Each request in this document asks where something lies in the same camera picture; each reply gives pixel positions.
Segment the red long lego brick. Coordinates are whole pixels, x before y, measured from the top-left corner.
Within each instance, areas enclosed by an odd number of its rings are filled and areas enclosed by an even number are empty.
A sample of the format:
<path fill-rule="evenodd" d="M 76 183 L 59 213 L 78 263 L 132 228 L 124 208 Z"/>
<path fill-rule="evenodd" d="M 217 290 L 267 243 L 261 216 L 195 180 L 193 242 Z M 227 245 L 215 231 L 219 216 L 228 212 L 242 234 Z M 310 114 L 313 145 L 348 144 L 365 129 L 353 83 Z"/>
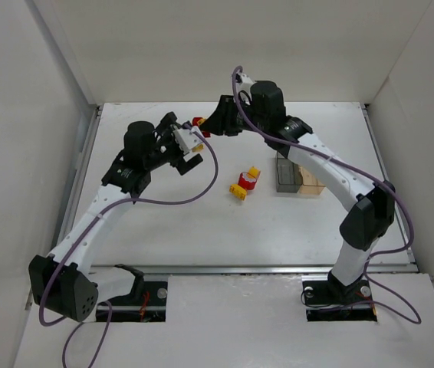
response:
<path fill-rule="evenodd" d="M 206 121 L 206 118 L 204 117 L 193 117 L 192 118 L 192 125 L 195 127 L 198 127 L 201 134 L 205 137 L 205 138 L 210 138 L 211 137 L 211 133 L 205 131 L 202 129 L 202 125 L 204 124 L 204 122 Z"/>

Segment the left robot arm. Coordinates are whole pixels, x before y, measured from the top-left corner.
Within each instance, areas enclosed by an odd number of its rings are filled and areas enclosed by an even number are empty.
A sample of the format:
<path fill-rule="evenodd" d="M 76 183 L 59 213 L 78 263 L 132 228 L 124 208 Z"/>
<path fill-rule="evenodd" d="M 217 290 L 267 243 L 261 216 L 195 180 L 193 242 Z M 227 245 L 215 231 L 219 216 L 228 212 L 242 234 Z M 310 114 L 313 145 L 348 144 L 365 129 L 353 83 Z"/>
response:
<path fill-rule="evenodd" d="M 167 113 L 158 125 L 148 121 L 129 124 L 123 148 L 104 174 L 86 212 L 48 255 L 34 256 L 28 266 L 42 325 L 49 324 L 45 311 L 81 322 L 98 304 L 140 293 L 142 271 L 118 264 L 95 274 L 91 266 L 117 221 L 140 200 L 150 184 L 151 172 L 169 165 L 180 175 L 186 174 L 202 162 L 199 154 L 191 159 L 186 155 L 202 144 L 201 130 L 190 123 L 179 124 L 174 113 Z"/>

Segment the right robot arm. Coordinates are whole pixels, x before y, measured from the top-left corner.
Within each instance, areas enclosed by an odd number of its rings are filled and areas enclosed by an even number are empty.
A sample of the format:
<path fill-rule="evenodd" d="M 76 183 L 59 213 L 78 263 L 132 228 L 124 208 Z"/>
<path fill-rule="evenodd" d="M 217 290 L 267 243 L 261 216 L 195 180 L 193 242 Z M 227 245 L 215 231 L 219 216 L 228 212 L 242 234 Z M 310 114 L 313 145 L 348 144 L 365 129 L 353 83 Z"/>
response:
<path fill-rule="evenodd" d="M 304 167 L 334 194 L 347 215 L 340 224 L 343 244 L 328 273 L 327 289 L 335 304 L 352 301 L 365 262 L 393 223 L 393 186 L 342 166 L 307 123 L 287 114 L 282 90 L 269 80 L 254 81 L 239 74 L 233 93 L 220 97 L 200 128 L 216 136 L 260 132 L 268 146 Z"/>

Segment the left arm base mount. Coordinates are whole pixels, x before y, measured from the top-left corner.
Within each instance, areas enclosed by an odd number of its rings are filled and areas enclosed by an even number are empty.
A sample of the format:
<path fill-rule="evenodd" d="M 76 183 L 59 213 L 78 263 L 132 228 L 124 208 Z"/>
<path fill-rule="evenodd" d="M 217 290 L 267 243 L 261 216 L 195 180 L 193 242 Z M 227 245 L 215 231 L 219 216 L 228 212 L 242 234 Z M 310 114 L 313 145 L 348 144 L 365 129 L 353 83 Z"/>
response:
<path fill-rule="evenodd" d="M 166 321 L 168 277 L 149 275 L 136 293 L 109 299 L 111 323 L 159 323 Z"/>

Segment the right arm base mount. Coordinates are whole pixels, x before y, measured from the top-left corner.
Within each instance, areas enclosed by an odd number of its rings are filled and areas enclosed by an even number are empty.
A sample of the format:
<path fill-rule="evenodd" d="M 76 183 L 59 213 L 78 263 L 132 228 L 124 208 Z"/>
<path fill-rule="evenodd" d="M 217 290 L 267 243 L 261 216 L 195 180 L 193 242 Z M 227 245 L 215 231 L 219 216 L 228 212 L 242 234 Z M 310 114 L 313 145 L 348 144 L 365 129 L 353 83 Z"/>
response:
<path fill-rule="evenodd" d="M 308 322 L 377 322 L 367 280 L 360 279 L 346 295 L 335 294 L 326 280 L 306 280 L 302 288 L 301 303 Z"/>

